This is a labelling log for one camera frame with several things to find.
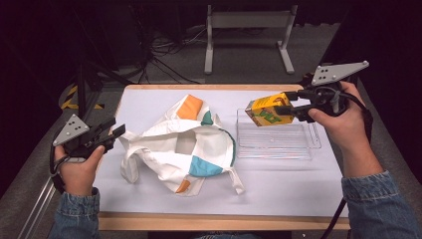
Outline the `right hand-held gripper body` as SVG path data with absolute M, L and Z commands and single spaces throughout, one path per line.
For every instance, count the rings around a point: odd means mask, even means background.
M 317 94 L 317 99 L 310 102 L 327 115 L 337 117 L 346 110 L 346 99 L 342 95 L 343 89 L 340 83 L 351 75 L 367 68 L 367 61 L 318 66 L 311 81 L 304 86 L 303 90 L 313 91 Z

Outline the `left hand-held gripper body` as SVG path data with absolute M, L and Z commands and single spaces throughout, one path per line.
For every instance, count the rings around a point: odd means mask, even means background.
M 111 149 L 105 145 L 108 135 L 104 138 L 100 134 L 95 135 L 95 126 L 97 125 L 87 125 L 77 115 L 71 115 L 54 138 L 53 146 L 61 145 L 72 160 L 88 159 L 99 145 L 108 152 Z

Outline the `yellow drink carton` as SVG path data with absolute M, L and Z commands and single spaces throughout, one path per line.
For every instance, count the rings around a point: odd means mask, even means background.
M 287 95 L 279 93 L 250 101 L 245 113 L 256 126 L 287 124 L 294 120 L 292 108 Z

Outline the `clear plastic storage bin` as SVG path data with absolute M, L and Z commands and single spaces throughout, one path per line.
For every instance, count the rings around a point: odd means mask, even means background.
M 237 110 L 237 156 L 245 159 L 310 160 L 321 148 L 315 123 L 299 122 L 256 126 L 243 110 Z

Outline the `white tote bag colour patches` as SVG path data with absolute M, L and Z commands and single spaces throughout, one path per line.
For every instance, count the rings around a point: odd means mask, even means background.
M 127 131 L 119 138 L 125 149 L 120 174 L 129 183 L 146 164 L 158 179 L 180 196 L 199 194 L 206 178 L 227 173 L 237 193 L 245 187 L 234 168 L 236 142 L 206 102 L 187 95 L 150 129 Z

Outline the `person's left hand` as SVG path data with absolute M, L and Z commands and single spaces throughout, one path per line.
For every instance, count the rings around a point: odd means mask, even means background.
M 65 191 L 76 196 L 91 196 L 98 165 L 105 148 L 98 146 L 84 162 L 65 162 L 60 166 L 60 174 L 65 183 Z

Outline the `person's right hand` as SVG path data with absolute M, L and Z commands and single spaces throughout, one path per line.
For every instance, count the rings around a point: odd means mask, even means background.
M 364 128 L 362 108 L 358 104 L 351 102 L 348 109 L 338 117 L 331 117 L 317 109 L 310 109 L 308 114 L 326 129 L 339 146 L 344 177 L 363 177 L 384 171 L 371 149 Z

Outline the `yellow black hazard tape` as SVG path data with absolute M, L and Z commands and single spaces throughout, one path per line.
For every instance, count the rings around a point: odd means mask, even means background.
M 61 104 L 61 109 L 72 109 L 77 110 L 79 108 L 78 104 L 72 103 L 72 98 L 74 97 L 74 94 L 77 92 L 78 87 L 76 85 L 72 85 L 69 89 L 64 101 Z

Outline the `black tripod stand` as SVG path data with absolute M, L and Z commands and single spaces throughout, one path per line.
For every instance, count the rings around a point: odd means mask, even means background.
M 76 26 L 78 115 L 87 120 L 95 109 L 106 82 L 111 82 L 113 88 L 124 88 L 131 81 L 116 72 L 117 64 L 97 9 L 93 6 L 75 5 L 71 16 Z

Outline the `white metal stand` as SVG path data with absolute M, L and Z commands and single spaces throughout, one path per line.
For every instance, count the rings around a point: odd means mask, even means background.
M 207 47 L 205 53 L 204 73 L 210 75 L 213 71 L 213 30 L 229 28 L 282 28 L 285 30 L 284 39 L 277 42 L 286 72 L 292 75 L 295 72 L 288 53 L 288 43 L 298 13 L 298 6 L 293 5 L 284 11 L 239 11 L 218 12 L 207 6 L 206 32 Z

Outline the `aluminium rail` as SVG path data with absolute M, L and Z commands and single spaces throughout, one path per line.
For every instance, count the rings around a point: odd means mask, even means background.
M 42 190 L 27 217 L 17 239 L 33 239 L 36 230 L 38 229 L 41 220 L 46 213 L 50 202 L 56 192 L 53 182 L 48 179 L 42 187 Z

